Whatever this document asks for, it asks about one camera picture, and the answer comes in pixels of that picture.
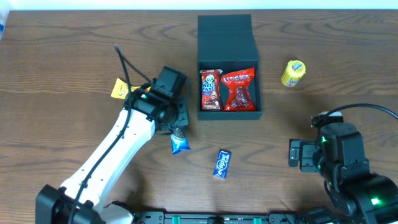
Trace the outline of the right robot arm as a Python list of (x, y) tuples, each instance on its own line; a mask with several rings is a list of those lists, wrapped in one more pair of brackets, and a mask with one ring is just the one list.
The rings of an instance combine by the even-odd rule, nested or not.
[(288, 164), (302, 172), (319, 173), (333, 206), (342, 214), (308, 212), (303, 221), (397, 222), (397, 186), (370, 171), (363, 137), (354, 125), (330, 123), (318, 129), (315, 140), (291, 139)]

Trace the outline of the blue Eclipse mint box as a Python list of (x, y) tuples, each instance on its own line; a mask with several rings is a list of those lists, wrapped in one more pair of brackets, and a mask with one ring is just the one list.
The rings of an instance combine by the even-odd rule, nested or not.
[(219, 150), (218, 157), (216, 160), (213, 176), (221, 179), (225, 179), (229, 169), (229, 163), (231, 160), (231, 155), (229, 151)]

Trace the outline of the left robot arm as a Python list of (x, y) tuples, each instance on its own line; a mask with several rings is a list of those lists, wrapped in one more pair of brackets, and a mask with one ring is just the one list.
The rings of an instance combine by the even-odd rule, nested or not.
[(35, 200), (36, 223), (133, 223), (127, 206), (106, 201), (138, 150), (157, 131), (188, 124), (187, 100), (177, 92), (139, 88), (124, 100), (114, 126), (88, 160), (55, 189), (45, 185)]

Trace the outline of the red Hello Panda box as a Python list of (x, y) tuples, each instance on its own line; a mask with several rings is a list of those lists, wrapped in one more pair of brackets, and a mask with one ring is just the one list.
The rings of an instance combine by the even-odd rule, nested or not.
[(221, 111), (220, 97), (221, 69), (200, 70), (201, 74), (201, 109), (205, 111)]

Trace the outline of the red Kracie candy bag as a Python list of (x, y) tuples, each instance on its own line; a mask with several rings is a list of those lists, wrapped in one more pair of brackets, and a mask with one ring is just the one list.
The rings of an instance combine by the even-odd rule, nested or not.
[(226, 85), (229, 90), (228, 99), (224, 104), (225, 111), (256, 110), (248, 90), (254, 77), (254, 68), (231, 72), (221, 77), (222, 83)]

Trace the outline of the blue Oreo cookie pack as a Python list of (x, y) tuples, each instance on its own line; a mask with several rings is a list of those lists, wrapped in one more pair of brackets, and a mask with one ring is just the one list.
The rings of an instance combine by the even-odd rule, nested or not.
[(176, 155), (182, 151), (187, 151), (190, 146), (187, 141), (187, 136), (185, 134), (185, 128), (176, 128), (173, 130), (171, 136), (172, 143), (172, 154)]

